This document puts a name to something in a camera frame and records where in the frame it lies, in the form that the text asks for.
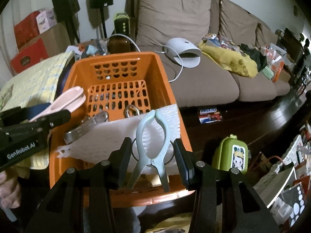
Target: cartoon character sticker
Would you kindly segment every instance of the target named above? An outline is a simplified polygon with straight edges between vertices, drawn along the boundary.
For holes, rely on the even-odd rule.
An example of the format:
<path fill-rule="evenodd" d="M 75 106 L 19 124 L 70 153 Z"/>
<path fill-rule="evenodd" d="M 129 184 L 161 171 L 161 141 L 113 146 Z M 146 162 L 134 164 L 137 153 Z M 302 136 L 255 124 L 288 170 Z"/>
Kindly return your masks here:
<path fill-rule="evenodd" d="M 232 146 L 232 158 L 231 167 L 236 167 L 239 170 L 244 170 L 245 168 L 245 148 L 239 145 Z"/>

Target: bubble wrap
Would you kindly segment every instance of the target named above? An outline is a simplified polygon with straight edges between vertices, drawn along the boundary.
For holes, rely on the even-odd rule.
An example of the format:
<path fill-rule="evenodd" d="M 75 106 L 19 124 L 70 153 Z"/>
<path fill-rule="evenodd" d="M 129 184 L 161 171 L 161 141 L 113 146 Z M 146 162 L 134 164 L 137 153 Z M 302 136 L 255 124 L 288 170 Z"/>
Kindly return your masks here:
<path fill-rule="evenodd" d="M 294 138 L 294 141 L 290 144 L 289 148 L 287 149 L 287 151 L 283 154 L 282 156 L 282 160 L 284 162 L 285 165 L 290 164 L 291 162 L 294 163 L 295 166 L 298 165 L 298 159 L 297 159 L 297 146 L 298 145 L 302 145 L 302 140 L 301 140 L 301 136 L 297 135 Z M 260 194 L 272 181 L 272 179 L 279 173 L 279 171 L 282 168 L 282 163 L 280 161 L 278 161 L 276 164 L 274 164 L 270 171 L 264 176 L 262 177 L 259 182 L 254 185 L 254 189 L 255 191 Z"/>
<path fill-rule="evenodd" d="M 176 138 L 180 138 L 180 120 L 177 104 L 160 108 L 160 111 L 169 123 L 171 141 L 174 142 Z M 130 137 L 134 140 L 137 126 L 145 115 L 142 114 L 98 124 L 72 144 L 59 146 L 57 148 L 57 152 L 59 153 L 58 158 L 73 157 L 94 164 L 108 159 L 112 151 L 120 149 L 125 137 Z M 145 128 L 142 141 L 148 157 L 154 158 L 158 155 L 164 143 L 164 131 L 155 120 Z M 133 145 L 133 152 L 139 158 L 136 142 Z M 172 154 L 173 146 L 170 144 L 167 154 L 164 157 L 164 162 L 167 162 Z M 137 161 L 131 157 L 128 172 L 133 172 L 136 163 Z M 175 158 L 165 166 L 165 169 L 168 175 L 179 174 Z M 143 174 L 157 174 L 157 172 L 154 167 L 145 167 Z"/>

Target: white foam sheet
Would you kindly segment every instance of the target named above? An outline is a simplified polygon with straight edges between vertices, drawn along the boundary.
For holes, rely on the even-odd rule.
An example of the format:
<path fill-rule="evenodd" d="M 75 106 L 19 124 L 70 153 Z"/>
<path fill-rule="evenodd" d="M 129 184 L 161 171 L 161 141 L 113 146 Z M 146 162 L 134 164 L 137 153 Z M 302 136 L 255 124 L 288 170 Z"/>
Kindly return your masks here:
<path fill-rule="evenodd" d="M 162 107 L 160 111 L 169 123 L 171 141 L 173 142 L 176 138 L 180 138 L 180 119 L 177 104 Z M 120 149 L 125 137 L 130 137 L 134 140 L 136 137 L 136 128 L 145 115 L 142 114 L 98 124 L 72 144 L 59 146 L 57 148 L 57 152 L 59 153 L 58 158 L 73 157 L 94 164 L 108 159 L 112 151 Z M 154 158 L 159 153 L 164 142 L 164 131 L 155 120 L 144 130 L 142 141 L 148 157 Z M 133 152 L 139 158 L 136 142 L 133 145 Z M 164 162 L 167 162 L 172 154 L 173 146 L 170 144 L 167 154 L 164 157 Z M 131 156 L 128 172 L 133 172 L 135 166 L 136 160 Z M 179 174 L 175 158 L 165 166 L 165 169 L 168 175 Z M 145 167 L 143 173 L 157 174 L 153 167 Z"/>

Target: white device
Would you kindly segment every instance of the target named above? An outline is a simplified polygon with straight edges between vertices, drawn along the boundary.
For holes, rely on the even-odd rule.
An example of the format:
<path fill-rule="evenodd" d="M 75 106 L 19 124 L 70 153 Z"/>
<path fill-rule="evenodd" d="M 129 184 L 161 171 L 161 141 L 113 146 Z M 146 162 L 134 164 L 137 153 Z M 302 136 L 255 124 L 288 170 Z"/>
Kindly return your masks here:
<path fill-rule="evenodd" d="M 188 68 L 196 67 L 202 54 L 193 43 L 181 37 L 170 39 L 165 44 L 164 51 L 168 58 Z"/>

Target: human hand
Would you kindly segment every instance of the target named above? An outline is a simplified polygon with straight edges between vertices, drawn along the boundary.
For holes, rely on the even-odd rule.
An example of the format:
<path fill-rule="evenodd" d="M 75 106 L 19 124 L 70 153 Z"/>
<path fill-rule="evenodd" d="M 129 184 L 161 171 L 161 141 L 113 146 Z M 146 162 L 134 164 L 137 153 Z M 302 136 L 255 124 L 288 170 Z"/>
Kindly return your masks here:
<path fill-rule="evenodd" d="M 18 173 L 14 168 L 0 173 L 0 197 L 4 208 L 16 209 L 21 204 L 21 185 L 17 177 Z"/>

